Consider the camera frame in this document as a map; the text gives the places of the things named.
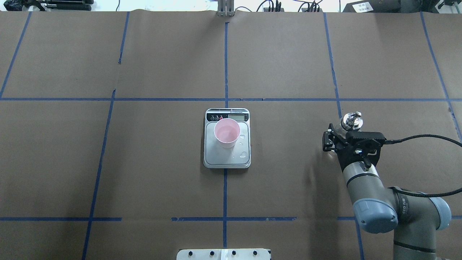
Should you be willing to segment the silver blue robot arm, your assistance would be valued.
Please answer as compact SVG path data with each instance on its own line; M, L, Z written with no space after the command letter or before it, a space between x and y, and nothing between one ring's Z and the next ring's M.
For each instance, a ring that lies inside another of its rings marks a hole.
M380 132L345 131L331 123L322 135L322 150L335 152L360 229L371 234L394 233L395 260L438 260L436 232L449 227L452 211L444 196L397 186L385 187L376 165L388 140Z

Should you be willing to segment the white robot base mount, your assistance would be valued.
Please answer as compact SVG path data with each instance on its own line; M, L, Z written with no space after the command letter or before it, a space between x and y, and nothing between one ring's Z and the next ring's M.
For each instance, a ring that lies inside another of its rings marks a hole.
M265 248L218 248L179 250L177 260L271 260Z

